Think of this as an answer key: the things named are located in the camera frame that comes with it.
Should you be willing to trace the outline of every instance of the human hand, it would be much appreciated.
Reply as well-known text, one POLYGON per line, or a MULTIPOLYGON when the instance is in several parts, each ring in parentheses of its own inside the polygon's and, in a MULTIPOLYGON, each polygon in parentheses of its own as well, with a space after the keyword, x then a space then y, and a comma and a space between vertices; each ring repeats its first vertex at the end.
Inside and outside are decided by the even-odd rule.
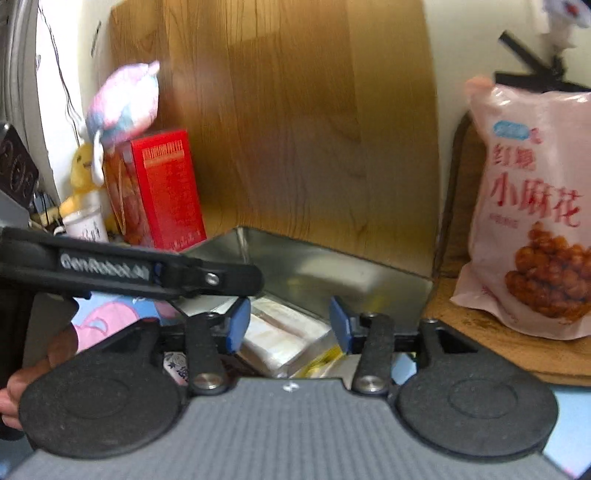
POLYGON ((77 350, 76 330, 73 325, 68 325, 53 338, 47 347, 47 357, 33 367, 15 372, 8 379, 7 387, 0 390, 0 415, 7 427, 22 430, 18 420, 18 404, 25 389, 40 376, 74 357, 77 350))

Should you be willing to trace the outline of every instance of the yellow plush toy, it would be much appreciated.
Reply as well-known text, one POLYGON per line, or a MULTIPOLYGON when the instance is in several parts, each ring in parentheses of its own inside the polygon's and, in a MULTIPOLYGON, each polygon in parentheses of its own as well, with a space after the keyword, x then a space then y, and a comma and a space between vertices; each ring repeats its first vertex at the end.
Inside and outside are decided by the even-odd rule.
POLYGON ((70 170, 70 184, 74 193, 60 205, 60 216, 64 218, 78 210, 100 205, 107 231, 118 234, 117 220, 111 209, 111 201, 106 188, 104 186, 97 187, 92 181, 92 161, 93 146, 82 144, 74 154, 70 170))

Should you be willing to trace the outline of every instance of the red gift box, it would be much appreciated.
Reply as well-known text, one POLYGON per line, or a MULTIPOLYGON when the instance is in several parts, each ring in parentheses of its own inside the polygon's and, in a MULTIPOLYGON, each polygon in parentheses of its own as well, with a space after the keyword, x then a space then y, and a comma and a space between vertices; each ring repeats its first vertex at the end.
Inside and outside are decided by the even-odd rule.
POLYGON ((185 130, 118 145, 103 168, 126 242, 178 252, 206 239, 185 130))

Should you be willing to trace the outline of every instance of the metal container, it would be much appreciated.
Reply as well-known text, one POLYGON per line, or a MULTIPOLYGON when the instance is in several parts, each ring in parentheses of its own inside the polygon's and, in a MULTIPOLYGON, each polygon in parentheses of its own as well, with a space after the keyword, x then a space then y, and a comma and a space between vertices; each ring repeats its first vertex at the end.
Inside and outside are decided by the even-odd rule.
MULTIPOLYGON (((385 313, 401 327, 413 327, 433 288, 430 279, 416 274, 247 227, 184 253, 203 260, 254 264, 264 275, 265 294, 324 321, 330 298, 338 295, 356 312, 385 313)), ((225 300, 183 299, 177 307, 195 314, 225 300)))

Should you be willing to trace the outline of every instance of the wooden board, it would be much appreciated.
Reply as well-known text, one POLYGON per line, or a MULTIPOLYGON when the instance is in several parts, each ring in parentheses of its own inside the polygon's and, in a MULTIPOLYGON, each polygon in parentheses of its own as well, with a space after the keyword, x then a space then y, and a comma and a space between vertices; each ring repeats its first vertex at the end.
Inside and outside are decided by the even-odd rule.
POLYGON ((480 180, 486 162, 486 145, 466 114, 453 141, 450 181, 441 222, 441 242, 434 265, 434 276, 457 278, 470 261, 468 238, 472 214, 478 200, 480 180))
POLYGON ((441 278, 425 316, 440 319, 544 381, 591 387, 591 337, 566 342, 523 335, 487 312, 450 302, 455 286, 455 279, 441 278))
POLYGON ((116 66, 159 59, 209 236, 236 225, 431 274, 436 90, 421 0, 127 0, 116 66))

